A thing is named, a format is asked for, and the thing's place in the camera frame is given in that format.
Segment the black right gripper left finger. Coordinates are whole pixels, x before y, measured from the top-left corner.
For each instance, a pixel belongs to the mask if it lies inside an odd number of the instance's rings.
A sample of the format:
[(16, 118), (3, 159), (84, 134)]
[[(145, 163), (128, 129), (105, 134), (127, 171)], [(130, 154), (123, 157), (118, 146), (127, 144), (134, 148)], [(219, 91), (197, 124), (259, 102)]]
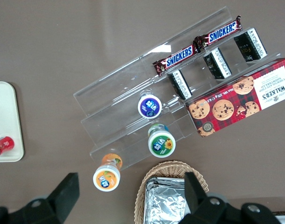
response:
[(46, 197), (9, 213), (0, 206), (0, 224), (62, 224), (79, 198), (78, 173), (69, 173)]

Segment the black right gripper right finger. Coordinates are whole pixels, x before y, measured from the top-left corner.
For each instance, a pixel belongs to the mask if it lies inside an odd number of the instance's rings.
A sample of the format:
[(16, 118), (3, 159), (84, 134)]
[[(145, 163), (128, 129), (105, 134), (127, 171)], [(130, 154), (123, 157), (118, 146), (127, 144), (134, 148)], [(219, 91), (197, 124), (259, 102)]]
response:
[(241, 224), (241, 211), (218, 194), (208, 195), (192, 172), (185, 173), (185, 199), (190, 213), (181, 224)]

